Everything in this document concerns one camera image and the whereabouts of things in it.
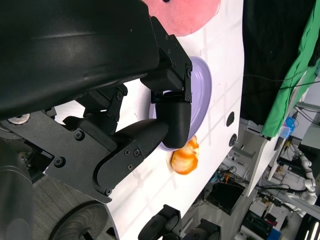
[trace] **floor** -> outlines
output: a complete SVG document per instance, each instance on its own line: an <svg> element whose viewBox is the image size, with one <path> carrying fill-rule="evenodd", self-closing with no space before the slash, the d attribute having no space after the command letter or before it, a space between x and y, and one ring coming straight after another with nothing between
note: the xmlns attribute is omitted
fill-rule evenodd
<svg viewBox="0 0 320 240"><path fill-rule="evenodd" d="M32 240L48 240L51 231L66 213L82 203L93 200L47 176L37 181L33 188ZM110 227L112 227L112 224L108 221L101 235L95 240L113 240L106 233Z"/></svg>
<svg viewBox="0 0 320 240"><path fill-rule="evenodd" d="M254 190L249 197L242 195L231 215L226 214L210 203L196 203L196 207L192 206L182 218L182 226L189 224L186 230L188 232L190 229L195 228L201 219L206 219L221 227L221 240L233 240L237 232L239 232L242 221L256 194L257 192Z"/></svg>

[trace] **white table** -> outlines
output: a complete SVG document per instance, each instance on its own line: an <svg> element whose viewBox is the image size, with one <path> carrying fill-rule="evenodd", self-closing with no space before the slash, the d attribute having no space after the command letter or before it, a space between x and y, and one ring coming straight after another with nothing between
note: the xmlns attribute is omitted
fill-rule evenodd
<svg viewBox="0 0 320 240"><path fill-rule="evenodd" d="M218 14L194 34L178 40L191 56L203 58L211 70L212 96L208 113L196 133L199 159L196 170L179 175L171 169L171 153L157 148L113 190L107 204L120 240L136 240L142 227L164 204L183 216L230 151L229 141L238 134L244 48L242 0L222 0ZM150 91L134 80L125 84L118 130L149 115ZM226 126L231 112L235 120Z"/></svg>
<svg viewBox="0 0 320 240"><path fill-rule="evenodd" d="M265 172L267 166L271 160L277 161L277 158L282 150L282 147L285 143L283 141L277 150L275 150L279 136L272 137L270 140L267 140L261 136L256 135L253 141L256 145L259 145L256 150L256 154L252 158L252 174L250 178L249 185L245 188L243 194L249 196L251 192L255 189L258 181Z"/></svg>

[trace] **green cloth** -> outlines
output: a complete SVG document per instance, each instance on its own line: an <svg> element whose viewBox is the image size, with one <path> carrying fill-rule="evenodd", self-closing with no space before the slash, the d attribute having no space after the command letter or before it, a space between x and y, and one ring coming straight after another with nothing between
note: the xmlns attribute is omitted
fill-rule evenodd
<svg viewBox="0 0 320 240"><path fill-rule="evenodd" d="M290 96L294 90L293 86L296 86L306 72L303 82L301 84L312 83L316 79L316 69L319 65L320 59L318 59L317 64L314 67L308 67L308 63L314 53L315 45L318 39L320 29L320 0L316 0L311 15L308 19L306 27L304 29L301 42L299 45L299 55L297 59L292 64L288 73L285 76L281 88L286 88L279 90L272 109L265 121L262 129L262 134L267 137L274 137L279 132L281 126L283 125L288 110ZM294 100L294 104L301 98L301 96L306 92L306 90L311 86L304 85L301 86L297 96Z"/></svg>

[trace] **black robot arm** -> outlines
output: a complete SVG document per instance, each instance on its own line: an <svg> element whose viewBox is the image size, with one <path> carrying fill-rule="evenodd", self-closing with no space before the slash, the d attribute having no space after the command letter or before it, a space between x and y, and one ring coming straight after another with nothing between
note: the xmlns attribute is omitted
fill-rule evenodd
<svg viewBox="0 0 320 240"><path fill-rule="evenodd" d="M221 228L205 219L191 229L184 237L180 237L182 230L182 219L180 211L164 205L163 208L153 216L140 231L138 240L220 240Z"/></svg>
<svg viewBox="0 0 320 240"><path fill-rule="evenodd" d="M108 203L162 141L187 142L191 60L140 0L17 1L0 3L0 131L25 139L46 175ZM123 83L137 78L157 119L116 132ZM83 118L60 125L54 106L70 100Z"/></svg>

